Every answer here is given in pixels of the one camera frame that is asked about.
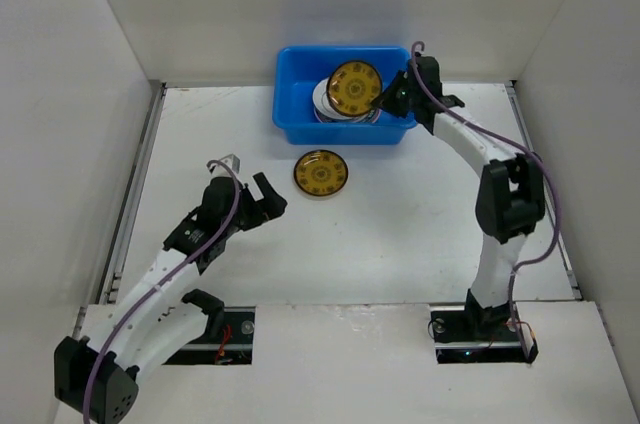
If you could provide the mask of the yellow patterned plate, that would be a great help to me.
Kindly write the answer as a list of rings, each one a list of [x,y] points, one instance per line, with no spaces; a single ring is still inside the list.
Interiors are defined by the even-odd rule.
[[[349,168],[336,152],[317,149],[298,158],[292,176],[297,189],[303,194],[326,199],[338,194],[346,186]]]
[[[382,78],[372,64],[351,60],[340,64],[328,77],[326,96],[337,114],[359,118],[373,109],[372,101],[382,90]]]

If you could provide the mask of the white plate green rim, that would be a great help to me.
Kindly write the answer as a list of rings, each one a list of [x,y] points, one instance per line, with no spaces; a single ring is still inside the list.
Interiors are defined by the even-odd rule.
[[[312,93],[312,103],[316,118],[323,123],[376,123],[381,115],[380,109],[371,109],[366,115],[347,117],[333,110],[326,95],[328,79],[320,81]]]

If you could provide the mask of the pink plate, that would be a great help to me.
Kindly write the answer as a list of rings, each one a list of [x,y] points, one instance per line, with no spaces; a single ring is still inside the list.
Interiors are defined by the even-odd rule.
[[[382,116],[382,111],[378,111],[375,116],[372,118],[371,123],[377,123]]]

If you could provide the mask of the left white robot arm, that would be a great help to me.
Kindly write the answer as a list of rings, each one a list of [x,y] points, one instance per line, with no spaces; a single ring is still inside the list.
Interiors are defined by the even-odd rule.
[[[224,302],[197,281],[234,234],[281,217],[287,207],[264,174],[253,179],[259,199],[226,164],[213,162],[201,203],[167,236],[140,281],[87,334],[59,342],[54,395],[83,422],[121,422],[156,368],[188,342],[223,332]]]

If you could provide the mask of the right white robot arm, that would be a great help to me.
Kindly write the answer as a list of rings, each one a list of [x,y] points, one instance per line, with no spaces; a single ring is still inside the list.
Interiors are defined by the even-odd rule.
[[[545,215],[541,171],[519,144],[480,132],[464,103],[443,94],[431,56],[413,54],[373,105],[395,117],[413,116],[478,176],[475,217],[483,242],[477,274],[463,310],[440,321],[448,342],[496,337],[511,317],[511,279],[522,248]]]

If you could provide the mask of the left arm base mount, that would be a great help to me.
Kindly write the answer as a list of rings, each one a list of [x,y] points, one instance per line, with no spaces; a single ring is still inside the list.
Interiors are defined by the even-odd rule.
[[[205,332],[169,357],[165,365],[250,365],[255,317],[255,307],[227,307],[220,324],[209,320]]]

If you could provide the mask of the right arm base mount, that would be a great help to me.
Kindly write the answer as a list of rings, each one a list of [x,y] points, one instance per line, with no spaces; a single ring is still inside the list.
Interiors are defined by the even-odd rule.
[[[530,326],[511,321],[509,309],[473,315],[463,306],[438,306],[430,312],[428,331],[439,364],[532,364],[539,346]]]

